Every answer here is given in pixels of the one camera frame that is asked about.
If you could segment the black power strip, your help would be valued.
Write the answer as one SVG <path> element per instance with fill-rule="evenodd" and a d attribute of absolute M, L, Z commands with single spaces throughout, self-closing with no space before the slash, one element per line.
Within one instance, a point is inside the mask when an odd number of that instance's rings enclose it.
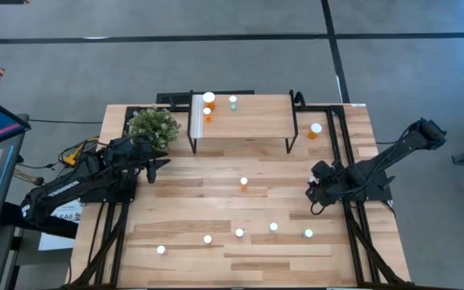
<path fill-rule="evenodd" d="M 203 92 L 197 91 L 188 91 L 188 92 L 179 92 L 179 93 L 157 93 L 156 94 L 156 104 L 167 104 L 170 106 L 178 106 L 179 104 L 189 104 L 191 101 L 192 95 L 203 94 Z M 231 91 L 215 91 L 214 94 L 227 94 L 227 95 L 236 95 L 236 94 L 255 94 L 254 90 L 231 90 Z"/>

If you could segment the black mounting bracket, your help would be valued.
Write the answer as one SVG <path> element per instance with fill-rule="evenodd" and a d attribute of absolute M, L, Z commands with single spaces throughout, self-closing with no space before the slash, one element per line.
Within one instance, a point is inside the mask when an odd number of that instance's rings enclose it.
<path fill-rule="evenodd" d="M 306 108 L 305 98 L 302 92 L 294 92 L 292 89 L 289 91 L 292 104 L 296 107 L 297 110 L 303 110 Z"/>

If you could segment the white paper sheet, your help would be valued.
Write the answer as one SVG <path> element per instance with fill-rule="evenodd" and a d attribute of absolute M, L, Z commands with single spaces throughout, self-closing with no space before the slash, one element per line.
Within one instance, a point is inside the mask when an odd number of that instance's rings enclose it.
<path fill-rule="evenodd" d="M 80 223 L 82 213 L 82 205 L 79 200 L 70 201 L 56 208 L 52 212 L 52 216 L 61 218 L 76 224 Z M 74 238 L 63 238 L 51 234 L 41 234 L 39 241 L 39 251 L 54 251 L 63 249 L 72 249 L 75 243 Z"/>

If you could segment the black aluminium mounting frame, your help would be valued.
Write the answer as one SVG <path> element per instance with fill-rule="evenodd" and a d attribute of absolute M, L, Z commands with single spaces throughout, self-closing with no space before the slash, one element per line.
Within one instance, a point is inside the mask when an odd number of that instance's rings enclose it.
<path fill-rule="evenodd" d="M 367 253 L 350 246 L 342 204 L 322 209 L 305 196 L 316 162 L 376 155 L 367 110 L 346 106 L 344 118 L 350 150 L 341 117 L 324 112 L 298 114 L 300 133 L 289 153 L 281 139 L 201 139 L 193 153 L 180 132 L 156 182 L 139 181 L 117 287 L 349 287 L 359 278 L 371 280 Z M 323 130 L 310 139 L 314 122 Z M 245 191 L 241 177 L 248 179 Z M 277 231 L 269 230 L 272 222 Z M 241 238 L 235 235 L 239 228 Z M 303 237 L 305 229 L 313 231 L 311 238 Z M 164 255 L 156 251 L 160 245 Z"/>

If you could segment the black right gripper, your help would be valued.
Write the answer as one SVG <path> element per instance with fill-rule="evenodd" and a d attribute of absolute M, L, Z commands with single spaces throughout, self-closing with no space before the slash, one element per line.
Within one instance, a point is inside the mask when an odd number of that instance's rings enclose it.
<path fill-rule="evenodd" d="M 320 205 L 332 205 L 340 199 L 340 195 L 346 190 L 346 182 L 342 180 L 345 167 L 341 161 L 334 161 L 328 165 L 325 161 L 317 162 L 311 168 L 311 178 L 317 179 L 317 186 L 305 191 L 306 197 L 313 203 Z"/>

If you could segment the black support beam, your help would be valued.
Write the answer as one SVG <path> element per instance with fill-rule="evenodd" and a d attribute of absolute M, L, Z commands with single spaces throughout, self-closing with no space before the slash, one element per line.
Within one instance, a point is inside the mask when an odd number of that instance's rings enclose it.
<path fill-rule="evenodd" d="M 47 217 L 41 222 L 31 222 L 24 218 L 18 205 L 5 202 L 0 213 L 0 226 L 16 226 L 25 230 L 35 230 L 46 234 L 74 239 L 78 224 L 58 217 Z"/>

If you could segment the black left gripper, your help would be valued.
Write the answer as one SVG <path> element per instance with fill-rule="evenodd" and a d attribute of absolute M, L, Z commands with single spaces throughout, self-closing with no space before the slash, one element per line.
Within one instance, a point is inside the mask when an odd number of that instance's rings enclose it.
<path fill-rule="evenodd" d="M 148 141 L 144 139 L 136 139 L 135 140 L 135 156 L 137 159 L 143 163 L 143 166 L 147 170 L 147 181 L 149 184 L 155 183 L 156 178 L 156 167 L 163 167 L 164 165 L 170 162 L 170 159 L 151 159 L 151 145 Z M 155 151 L 154 157 L 155 158 L 163 158 L 167 156 L 168 153 L 164 151 Z"/>

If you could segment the green potted plant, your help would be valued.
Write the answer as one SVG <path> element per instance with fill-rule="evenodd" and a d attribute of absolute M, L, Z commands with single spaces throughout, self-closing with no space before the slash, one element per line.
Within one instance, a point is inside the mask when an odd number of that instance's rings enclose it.
<path fill-rule="evenodd" d="M 167 109 L 156 107 L 137 110 L 126 123 L 127 134 L 133 139 L 144 139 L 157 151 L 167 149 L 177 140 L 180 124 Z"/>

